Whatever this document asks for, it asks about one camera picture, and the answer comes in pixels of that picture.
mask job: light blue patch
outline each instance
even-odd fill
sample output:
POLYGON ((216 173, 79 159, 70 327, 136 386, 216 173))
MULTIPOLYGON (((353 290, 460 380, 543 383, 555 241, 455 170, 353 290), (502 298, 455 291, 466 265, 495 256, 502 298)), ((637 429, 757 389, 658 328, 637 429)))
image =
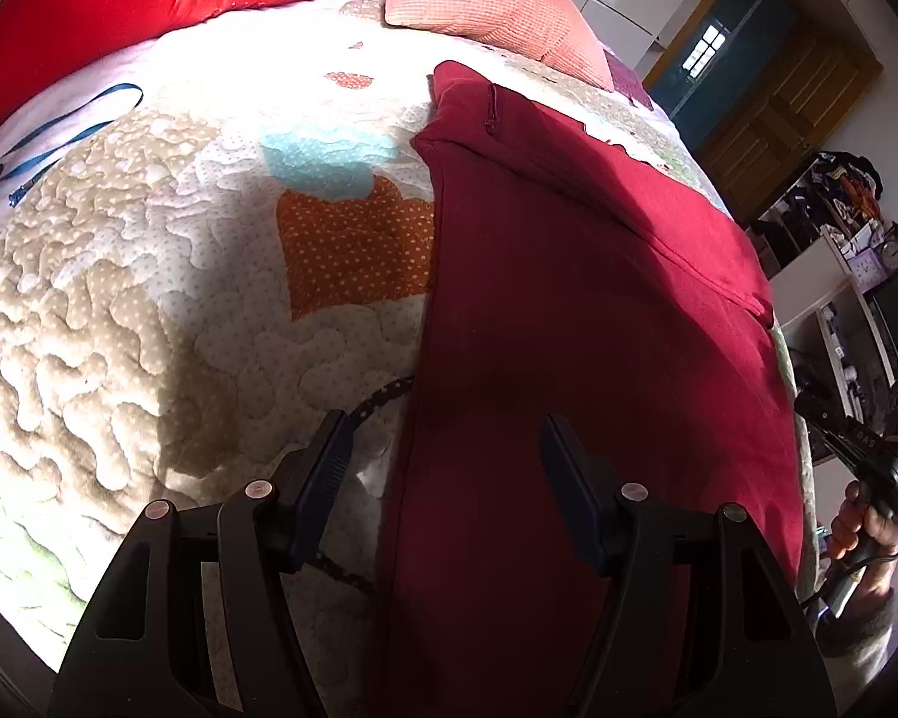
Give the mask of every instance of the light blue patch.
POLYGON ((266 165, 287 188, 328 202, 372 191, 372 167, 399 154, 393 138, 351 127, 299 127, 259 138, 266 165))

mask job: sleeve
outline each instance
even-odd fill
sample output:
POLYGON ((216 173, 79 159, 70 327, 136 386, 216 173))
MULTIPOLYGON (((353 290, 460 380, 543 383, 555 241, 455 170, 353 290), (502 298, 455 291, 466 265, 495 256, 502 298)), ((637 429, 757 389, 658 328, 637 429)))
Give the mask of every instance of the sleeve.
POLYGON ((826 616, 819 624, 816 641, 829 672, 838 715, 854 704, 888 660, 893 606, 892 590, 884 603, 867 616, 826 616))

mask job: window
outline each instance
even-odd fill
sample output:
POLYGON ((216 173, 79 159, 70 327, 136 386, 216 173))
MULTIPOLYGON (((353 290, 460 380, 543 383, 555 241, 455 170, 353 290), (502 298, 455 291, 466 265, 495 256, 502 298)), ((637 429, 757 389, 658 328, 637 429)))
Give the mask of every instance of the window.
POLYGON ((695 48, 688 55, 682 69, 688 70, 688 75, 697 78, 706 65, 709 64, 715 52, 725 45, 727 36, 717 26, 711 25, 705 30, 702 39, 696 44, 695 48))

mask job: wooden door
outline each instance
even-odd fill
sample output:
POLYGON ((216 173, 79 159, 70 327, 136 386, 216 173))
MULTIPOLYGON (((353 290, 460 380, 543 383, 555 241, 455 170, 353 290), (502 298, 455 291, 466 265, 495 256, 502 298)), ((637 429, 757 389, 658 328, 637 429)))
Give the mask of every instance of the wooden door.
POLYGON ((881 72, 872 56, 797 25, 695 154, 742 227, 787 189, 881 72))

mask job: pink pillow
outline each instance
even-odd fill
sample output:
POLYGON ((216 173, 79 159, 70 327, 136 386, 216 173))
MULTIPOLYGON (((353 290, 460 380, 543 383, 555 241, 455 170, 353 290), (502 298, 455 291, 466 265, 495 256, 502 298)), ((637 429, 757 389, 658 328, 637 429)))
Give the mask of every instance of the pink pillow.
POLYGON ((386 21, 498 45, 613 89, 601 44, 571 0, 386 0, 386 21))

